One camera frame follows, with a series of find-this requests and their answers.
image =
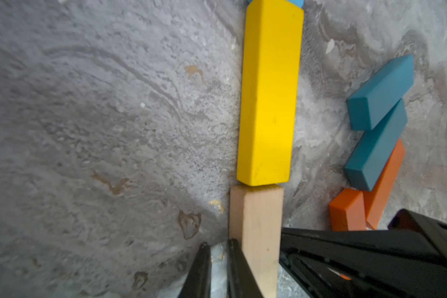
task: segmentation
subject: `wooden block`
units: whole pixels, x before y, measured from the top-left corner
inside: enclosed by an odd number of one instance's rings
[[[366,223],[373,230],[377,229],[379,220],[381,220],[382,212],[386,208],[387,200],[405,154],[406,151],[399,139],[373,190],[371,192],[363,191]]]
[[[414,84],[412,55],[389,61],[347,100],[353,130],[369,131]]]
[[[354,188],[373,190],[406,123],[406,110],[400,99],[373,130],[364,133],[345,166]]]
[[[304,0],[288,0],[290,3],[295,4],[298,7],[303,7]]]
[[[250,186],[290,177],[303,10],[254,0],[245,22],[237,179]]]
[[[333,231],[366,230],[362,192],[345,188],[328,206]]]
[[[237,239],[265,298],[276,298],[283,188],[233,186],[229,238]]]

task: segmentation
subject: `light blue wooden block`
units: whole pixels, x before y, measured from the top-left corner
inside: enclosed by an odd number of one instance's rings
[[[364,133],[345,166],[354,188],[373,189],[406,124],[406,109],[400,99],[373,130]]]
[[[353,130],[371,130],[414,84],[412,55],[394,58],[347,100]]]
[[[299,8],[302,8],[303,7],[303,3],[304,3],[304,0],[287,0],[287,1],[295,4]]]

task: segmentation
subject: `floor stain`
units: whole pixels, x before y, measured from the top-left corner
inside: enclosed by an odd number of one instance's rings
[[[185,214],[184,211],[179,211],[177,222],[181,226],[184,239],[191,239],[199,231],[200,224],[202,223],[202,215],[200,213]]]
[[[94,295],[93,297],[104,297],[105,295],[107,297],[120,297],[120,295],[118,295],[116,293],[109,292],[108,290],[104,290],[102,292],[99,292],[98,294]]]
[[[31,264],[33,264],[36,268],[41,268],[41,265],[35,257],[31,258]]]
[[[179,272],[184,272],[187,268],[187,263],[184,260],[177,260],[177,262],[175,263],[175,268]]]
[[[211,200],[209,202],[209,204],[212,206],[216,206],[219,209],[220,214],[224,214],[226,212],[225,208],[222,206],[222,201],[214,199],[214,200]]]
[[[78,297],[89,297],[89,293],[86,290],[81,290],[81,292],[78,293]]]
[[[71,277],[72,277],[71,274],[66,273],[66,272],[62,272],[60,274],[60,278],[63,279],[63,280],[69,280]]]
[[[26,268],[19,268],[16,272],[21,276],[25,276],[28,274],[28,270]]]
[[[94,180],[98,180],[99,182],[107,185],[109,188],[109,191],[111,191],[111,193],[113,195],[118,195],[124,190],[124,188],[129,187],[128,185],[126,185],[126,182],[129,181],[128,178],[121,179],[121,181],[119,183],[117,183],[115,186],[112,186],[111,182],[109,182],[108,179],[99,175],[95,170],[93,170],[93,175],[91,176],[91,178],[93,178]]]
[[[198,68],[197,65],[188,65],[185,67],[185,71],[187,72],[187,78],[190,79],[194,73],[198,73],[200,75],[200,79],[202,83],[205,84],[205,80],[203,79],[203,71]]]
[[[139,290],[144,289],[144,285],[146,284],[148,279],[147,272],[144,271],[137,271],[134,273],[134,282],[132,283],[132,289],[133,290]]]
[[[127,247],[131,246],[133,243],[134,243],[134,240],[133,240],[133,239],[128,239],[128,240],[126,240],[126,241],[124,242],[124,244],[125,244]]]

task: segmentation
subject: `unpainted wooden block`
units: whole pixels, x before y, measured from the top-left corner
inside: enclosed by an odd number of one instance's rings
[[[240,243],[265,298],[276,298],[283,193],[277,185],[230,190],[229,238]]]

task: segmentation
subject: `black plastic part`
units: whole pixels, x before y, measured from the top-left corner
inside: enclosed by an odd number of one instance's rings
[[[203,242],[200,244],[179,298],[210,298],[211,272],[210,246],[207,242]]]
[[[413,230],[423,235],[444,256],[447,265],[447,224],[421,214],[401,209],[387,226],[388,229]]]
[[[280,264],[315,298],[447,298],[447,224],[401,210],[389,227],[404,230],[284,228]]]
[[[227,242],[227,279],[230,298],[263,298],[238,241]]]

